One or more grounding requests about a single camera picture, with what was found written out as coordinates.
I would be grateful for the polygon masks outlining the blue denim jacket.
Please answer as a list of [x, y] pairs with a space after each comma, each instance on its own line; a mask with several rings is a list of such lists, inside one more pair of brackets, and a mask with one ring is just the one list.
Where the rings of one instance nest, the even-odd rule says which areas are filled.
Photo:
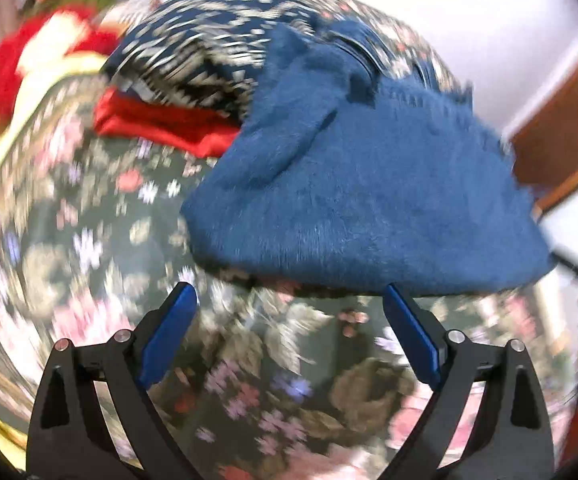
[[272, 33], [241, 131], [182, 204], [194, 258], [305, 285], [499, 292], [554, 265], [470, 107], [382, 72], [363, 24]]

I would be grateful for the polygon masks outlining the red garment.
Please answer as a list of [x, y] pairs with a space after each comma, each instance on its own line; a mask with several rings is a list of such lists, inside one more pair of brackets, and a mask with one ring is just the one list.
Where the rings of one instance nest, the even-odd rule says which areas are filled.
[[100, 136], [144, 139], [208, 158], [228, 150], [240, 125], [214, 110], [150, 104], [110, 88], [96, 104], [94, 129]]

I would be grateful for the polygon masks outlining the red plush toy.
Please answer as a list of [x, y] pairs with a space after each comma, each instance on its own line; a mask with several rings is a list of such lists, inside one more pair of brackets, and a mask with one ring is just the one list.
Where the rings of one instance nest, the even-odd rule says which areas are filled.
[[75, 52], [109, 55], [118, 34], [94, 25], [87, 6], [62, 6], [26, 20], [0, 43], [0, 119], [12, 116], [22, 80]]

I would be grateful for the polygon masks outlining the navy patterned folded garment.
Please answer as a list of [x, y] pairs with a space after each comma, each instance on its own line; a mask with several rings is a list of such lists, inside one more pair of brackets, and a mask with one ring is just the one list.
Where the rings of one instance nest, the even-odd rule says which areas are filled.
[[125, 33], [102, 71], [141, 101], [243, 119], [279, 24], [311, 35], [321, 18], [298, 0], [167, 0]]

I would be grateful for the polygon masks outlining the wooden door frame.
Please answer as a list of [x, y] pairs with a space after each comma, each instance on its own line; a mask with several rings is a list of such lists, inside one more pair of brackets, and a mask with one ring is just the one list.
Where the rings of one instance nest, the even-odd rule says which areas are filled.
[[511, 140], [517, 180], [546, 212], [578, 189], [578, 65]]

